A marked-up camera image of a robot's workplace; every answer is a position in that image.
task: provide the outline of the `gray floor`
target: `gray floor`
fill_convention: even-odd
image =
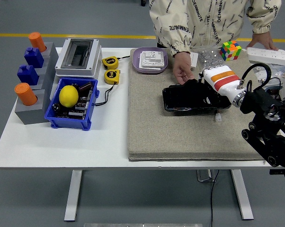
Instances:
[[[0,33],[154,35],[148,6],[139,0],[0,0]],[[285,0],[272,36],[285,39]],[[245,23],[241,38],[251,38]],[[44,38],[62,46],[63,38]],[[103,47],[155,46],[155,40],[100,39]],[[245,47],[247,42],[240,42]],[[27,38],[0,37],[0,136],[16,99],[16,72]],[[285,50],[285,43],[276,43]],[[243,170],[254,220],[242,221],[231,173],[214,189],[214,226],[285,227],[285,178]],[[78,215],[63,221],[71,170],[1,170],[0,227],[82,227],[84,223],[201,223],[210,226],[210,183],[195,171],[86,171]]]

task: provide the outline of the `white jacket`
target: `white jacket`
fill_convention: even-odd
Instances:
[[[150,0],[158,43],[171,54],[190,47],[222,45],[239,37],[248,0]],[[281,0],[250,0],[247,10],[253,33],[270,31]]]

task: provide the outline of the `yellow tape measure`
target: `yellow tape measure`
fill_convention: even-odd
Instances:
[[[130,56],[117,58],[115,56],[112,56],[112,57],[108,57],[108,58],[102,59],[101,62],[103,63],[105,69],[107,69],[107,70],[115,70],[118,67],[118,60],[129,58],[129,57]]]
[[[107,84],[118,84],[119,83],[120,70],[107,70],[105,72],[105,82]]]

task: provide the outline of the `yellow floor line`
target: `yellow floor line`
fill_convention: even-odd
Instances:
[[[156,39],[154,35],[76,35],[76,34],[41,34],[47,38],[93,38],[93,39]],[[28,37],[26,33],[0,33],[0,37]],[[236,41],[250,42],[251,38],[238,38]],[[285,43],[285,39],[273,39],[274,43]]]

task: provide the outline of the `yellow lemon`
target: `yellow lemon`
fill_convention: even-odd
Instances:
[[[67,107],[73,107],[78,101],[78,92],[72,85],[66,85],[61,89],[59,93],[59,102]]]

